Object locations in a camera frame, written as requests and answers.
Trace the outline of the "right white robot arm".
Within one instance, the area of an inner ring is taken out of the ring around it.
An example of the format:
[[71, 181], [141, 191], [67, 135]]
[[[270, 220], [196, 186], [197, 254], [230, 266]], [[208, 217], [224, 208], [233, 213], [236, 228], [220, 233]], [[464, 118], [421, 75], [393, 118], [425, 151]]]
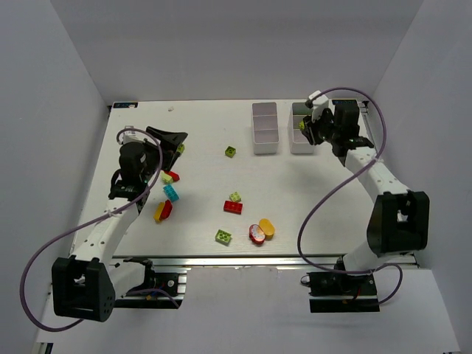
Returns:
[[355, 100], [341, 100], [333, 108], [313, 105], [304, 117], [302, 134], [311, 145], [327, 142], [341, 164], [372, 199], [367, 239], [342, 256], [337, 269], [350, 275], [382, 266], [392, 257], [423, 250], [428, 242], [430, 200], [399, 181], [382, 162], [379, 151], [360, 135], [360, 108]]

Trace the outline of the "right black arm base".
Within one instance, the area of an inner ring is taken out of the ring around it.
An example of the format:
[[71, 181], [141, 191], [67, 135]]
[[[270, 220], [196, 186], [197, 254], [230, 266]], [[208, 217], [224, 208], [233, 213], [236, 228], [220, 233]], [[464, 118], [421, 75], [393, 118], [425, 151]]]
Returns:
[[307, 273], [300, 279], [309, 289], [311, 313], [376, 313], [380, 311], [371, 274], [348, 275], [328, 271]]

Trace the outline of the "olive small square lego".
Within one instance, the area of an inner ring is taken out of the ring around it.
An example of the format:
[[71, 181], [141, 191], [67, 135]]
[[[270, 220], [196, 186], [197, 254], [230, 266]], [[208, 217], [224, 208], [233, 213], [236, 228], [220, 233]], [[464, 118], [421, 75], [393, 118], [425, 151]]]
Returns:
[[236, 154], [236, 149], [232, 146], [228, 146], [225, 150], [225, 155], [229, 158], [233, 158]]

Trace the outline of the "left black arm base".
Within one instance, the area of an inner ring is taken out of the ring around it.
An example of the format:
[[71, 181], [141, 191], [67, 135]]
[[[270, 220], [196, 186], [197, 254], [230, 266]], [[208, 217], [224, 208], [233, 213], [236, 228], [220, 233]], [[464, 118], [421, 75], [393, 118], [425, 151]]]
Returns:
[[161, 270], [148, 258], [117, 261], [108, 267], [108, 275], [115, 291], [115, 308], [177, 309], [183, 301], [178, 290], [183, 274]]

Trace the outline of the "red flower lego piece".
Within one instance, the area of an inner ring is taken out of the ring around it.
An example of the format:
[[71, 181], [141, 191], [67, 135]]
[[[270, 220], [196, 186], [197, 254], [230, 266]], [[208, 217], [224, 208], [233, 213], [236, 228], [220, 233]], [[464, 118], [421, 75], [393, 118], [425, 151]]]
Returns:
[[255, 245], [260, 246], [265, 242], [266, 234], [263, 232], [259, 225], [252, 224], [249, 227], [249, 239]]

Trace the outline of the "yellow oval lego piece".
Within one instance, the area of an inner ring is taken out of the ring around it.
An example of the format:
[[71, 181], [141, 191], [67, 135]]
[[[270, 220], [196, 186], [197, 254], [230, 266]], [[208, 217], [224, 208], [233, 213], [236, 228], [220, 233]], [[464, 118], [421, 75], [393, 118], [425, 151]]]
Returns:
[[271, 240], [275, 234], [275, 228], [272, 222], [267, 218], [262, 218], [260, 219], [258, 225], [263, 231], [266, 240]]

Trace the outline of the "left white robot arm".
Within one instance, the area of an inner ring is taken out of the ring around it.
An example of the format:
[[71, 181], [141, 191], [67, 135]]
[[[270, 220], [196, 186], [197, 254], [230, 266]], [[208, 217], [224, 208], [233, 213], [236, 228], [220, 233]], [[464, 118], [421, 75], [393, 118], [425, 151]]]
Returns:
[[148, 138], [117, 135], [119, 168], [111, 179], [103, 220], [67, 258], [52, 265], [52, 301], [56, 315], [104, 322], [115, 307], [143, 307], [145, 296], [176, 294], [176, 278], [154, 271], [151, 260], [129, 257], [114, 263], [125, 233], [138, 218], [150, 194], [151, 179], [170, 170], [180, 157], [185, 132], [147, 127]]

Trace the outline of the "red 2x3 lego brick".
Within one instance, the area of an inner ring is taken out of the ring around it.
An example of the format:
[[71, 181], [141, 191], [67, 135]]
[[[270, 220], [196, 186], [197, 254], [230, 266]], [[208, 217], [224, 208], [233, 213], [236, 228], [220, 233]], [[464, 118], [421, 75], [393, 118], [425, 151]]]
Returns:
[[243, 204], [233, 201], [225, 201], [223, 205], [224, 212], [240, 215], [243, 210]]

